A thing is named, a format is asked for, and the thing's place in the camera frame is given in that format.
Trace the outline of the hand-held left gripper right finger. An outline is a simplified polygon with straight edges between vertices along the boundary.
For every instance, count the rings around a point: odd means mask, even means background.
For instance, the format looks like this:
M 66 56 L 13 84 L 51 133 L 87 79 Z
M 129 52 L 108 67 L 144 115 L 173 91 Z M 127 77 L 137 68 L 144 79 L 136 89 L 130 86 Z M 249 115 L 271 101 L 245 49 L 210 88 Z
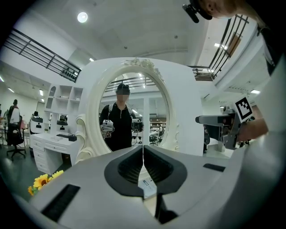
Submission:
M 144 165 L 157 187 L 155 216 L 145 224 L 220 224 L 231 193 L 228 159 L 144 147 Z

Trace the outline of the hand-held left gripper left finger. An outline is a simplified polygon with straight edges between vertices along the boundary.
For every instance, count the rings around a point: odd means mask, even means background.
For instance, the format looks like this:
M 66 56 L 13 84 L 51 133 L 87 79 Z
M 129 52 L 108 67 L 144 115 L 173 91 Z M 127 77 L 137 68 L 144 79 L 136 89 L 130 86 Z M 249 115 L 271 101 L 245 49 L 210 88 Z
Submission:
M 35 223 L 41 229 L 158 229 L 137 184 L 142 165 L 142 147 L 77 163 L 31 200 Z

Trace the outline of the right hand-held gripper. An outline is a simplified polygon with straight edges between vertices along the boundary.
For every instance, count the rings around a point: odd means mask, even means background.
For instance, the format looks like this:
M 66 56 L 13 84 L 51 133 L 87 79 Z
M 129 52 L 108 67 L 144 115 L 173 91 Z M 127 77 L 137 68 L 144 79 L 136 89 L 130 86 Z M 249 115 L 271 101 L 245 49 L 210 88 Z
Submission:
M 225 148 L 235 150 L 240 127 L 254 119 L 250 103 L 243 97 L 227 106 L 222 115 L 200 115 L 195 121 L 204 126 L 204 143 L 215 139 L 221 141 Z

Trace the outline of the person's right forearm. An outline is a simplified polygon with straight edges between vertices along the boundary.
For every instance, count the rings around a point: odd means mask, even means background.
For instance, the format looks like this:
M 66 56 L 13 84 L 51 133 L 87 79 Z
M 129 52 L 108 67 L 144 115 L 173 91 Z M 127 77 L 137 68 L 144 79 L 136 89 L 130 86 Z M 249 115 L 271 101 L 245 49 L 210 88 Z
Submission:
M 268 127 L 263 118 L 243 123 L 237 135 L 237 142 L 256 139 L 268 131 Z

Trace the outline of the black flat desk device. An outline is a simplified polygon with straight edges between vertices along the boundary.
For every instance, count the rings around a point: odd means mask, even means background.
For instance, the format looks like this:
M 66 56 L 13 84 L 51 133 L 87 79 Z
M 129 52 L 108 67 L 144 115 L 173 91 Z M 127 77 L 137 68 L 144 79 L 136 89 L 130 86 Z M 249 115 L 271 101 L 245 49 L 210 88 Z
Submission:
M 66 139 L 68 139 L 69 141 L 72 141 L 72 142 L 77 141 L 77 137 L 76 137 L 76 135 L 63 135 L 63 134 L 57 134 L 56 136 L 66 138 Z

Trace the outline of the yellow sunflower bouquet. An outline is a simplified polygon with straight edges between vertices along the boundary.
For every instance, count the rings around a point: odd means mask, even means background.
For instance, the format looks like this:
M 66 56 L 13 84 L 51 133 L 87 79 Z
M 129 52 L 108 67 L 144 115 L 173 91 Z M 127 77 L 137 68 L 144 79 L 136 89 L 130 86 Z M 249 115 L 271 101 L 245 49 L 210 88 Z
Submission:
M 29 194 L 31 196 L 35 196 L 44 186 L 49 184 L 52 180 L 56 179 L 63 173 L 64 173 L 63 170 L 59 170 L 53 173 L 51 176 L 49 176 L 48 174 L 44 174 L 35 178 L 33 185 L 28 187 Z

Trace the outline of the pale blue mask packet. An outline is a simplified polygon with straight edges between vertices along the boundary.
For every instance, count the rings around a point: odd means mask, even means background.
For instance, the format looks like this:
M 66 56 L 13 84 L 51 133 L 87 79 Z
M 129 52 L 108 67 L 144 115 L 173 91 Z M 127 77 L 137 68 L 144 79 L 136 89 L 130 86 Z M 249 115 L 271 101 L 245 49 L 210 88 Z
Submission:
M 151 178 L 140 180 L 138 182 L 138 187 L 143 190 L 144 199 L 152 197 L 157 193 L 157 186 Z

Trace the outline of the oval cream-framed mirror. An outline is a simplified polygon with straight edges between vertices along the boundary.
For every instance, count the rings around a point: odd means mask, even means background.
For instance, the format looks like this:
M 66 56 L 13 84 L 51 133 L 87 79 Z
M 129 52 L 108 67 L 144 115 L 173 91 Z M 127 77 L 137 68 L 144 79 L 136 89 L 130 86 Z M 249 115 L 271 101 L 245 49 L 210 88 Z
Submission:
M 101 59 L 89 63 L 81 73 L 82 83 L 87 92 L 81 100 L 84 113 L 76 118 L 78 125 L 76 135 L 81 140 L 76 162 L 111 152 L 101 136 L 99 106 L 108 84 L 117 76 L 129 72 L 147 74 L 160 89 L 167 107 L 168 120 L 167 134 L 163 138 L 162 147 L 178 151 L 179 124 L 174 107 L 174 96 L 171 94 L 175 84 L 171 82 L 170 74 L 175 73 L 179 67 L 179 64 L 159 59 L 125 57 Z

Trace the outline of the white dresser with shelves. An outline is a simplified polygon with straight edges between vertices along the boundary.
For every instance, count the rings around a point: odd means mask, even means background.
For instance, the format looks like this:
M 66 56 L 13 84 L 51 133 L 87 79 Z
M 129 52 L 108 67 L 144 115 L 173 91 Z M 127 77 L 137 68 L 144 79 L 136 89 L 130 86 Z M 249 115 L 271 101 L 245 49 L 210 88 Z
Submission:
M 56 172 L 63 164 L 63 154 L 67 154 L 71 165 L 75 165 L 79 150 L 78 141 L 69 141 L 68 138 L 49 133 L 31 135 L 30 146 L 33 149 L 37 169 L 49 175 Z

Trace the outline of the black balcony railing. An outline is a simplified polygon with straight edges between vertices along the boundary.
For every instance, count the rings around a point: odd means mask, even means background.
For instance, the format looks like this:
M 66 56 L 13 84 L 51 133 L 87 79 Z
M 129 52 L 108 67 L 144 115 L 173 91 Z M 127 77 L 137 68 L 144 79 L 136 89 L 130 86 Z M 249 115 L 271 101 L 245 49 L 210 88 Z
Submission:
M 198 65 L 189 66 L 196 81 L 213 81 L 221 73 L 239 46 L 247 25 L 249 25 L 248 17 L 243 15 L 235 15 L 227 20 L 220 43 L 214 43 L 215 51 L 206 51 L 200 57 L 206 64 L 203 65 L 199 61 Z
M 23 32 L 12 29 L 4 47 L 76 83 L 81 69 Z

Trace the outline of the white and black robot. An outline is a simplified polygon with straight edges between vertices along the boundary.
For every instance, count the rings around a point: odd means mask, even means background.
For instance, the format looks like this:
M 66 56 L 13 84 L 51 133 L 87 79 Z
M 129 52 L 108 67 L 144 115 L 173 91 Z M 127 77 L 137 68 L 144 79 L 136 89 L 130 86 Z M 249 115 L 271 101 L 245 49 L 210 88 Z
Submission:
M 38 115 L 37 111 L 35 111 L 30 118 L 29 129 L 31 135 L 44 132 L 43 118 Z

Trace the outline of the black office chair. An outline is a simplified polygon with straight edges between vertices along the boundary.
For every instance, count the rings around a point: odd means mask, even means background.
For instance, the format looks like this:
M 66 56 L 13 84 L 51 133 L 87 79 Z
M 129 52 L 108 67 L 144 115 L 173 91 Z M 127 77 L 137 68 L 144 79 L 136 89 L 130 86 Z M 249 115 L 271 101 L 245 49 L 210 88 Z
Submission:
M 8 150 L 6 152 L 6 156 L 8 153 L 12 153 L 11 160 L 14 160 L 14 156 L 18 153 L 22 155 L 24 158 L 26 156 L 25 148 L 18 148 L 18 146 L 24 143 L 24 140 L 21 135 L 21 127 L 18 123 L 9 123 L 8 124 L 8 131 L 7 131 L 7 145 L 13 146 L 14 149 Z

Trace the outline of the person's black clothing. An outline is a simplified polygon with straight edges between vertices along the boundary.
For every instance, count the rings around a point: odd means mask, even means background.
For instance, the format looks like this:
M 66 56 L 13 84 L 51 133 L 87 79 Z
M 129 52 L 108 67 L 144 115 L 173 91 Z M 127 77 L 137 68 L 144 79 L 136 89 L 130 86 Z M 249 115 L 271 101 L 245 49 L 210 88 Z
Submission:
M 257 35 L 261 35 L 264 42 L 264 56 L 268 74 L 271 76 L 279 64 L 281 56 L 285 54 L 285 47 L 275 24 L 257 27 Z

